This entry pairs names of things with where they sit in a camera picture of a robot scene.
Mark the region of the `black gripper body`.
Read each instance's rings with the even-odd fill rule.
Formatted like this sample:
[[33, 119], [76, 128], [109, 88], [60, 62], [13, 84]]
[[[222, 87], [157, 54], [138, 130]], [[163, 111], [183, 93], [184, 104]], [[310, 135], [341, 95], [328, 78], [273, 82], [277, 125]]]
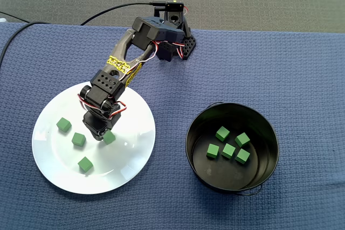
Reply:
[[93, 136], [94, 133], [106, 133], [106, 131], [112, 130], [120, 117], [121, 114], [118, 113], [115, 114], [111, 119], [108, 119], [104, 116], [98, 115], [93, 111], [87, 111], [84, 114], [82, 121]]

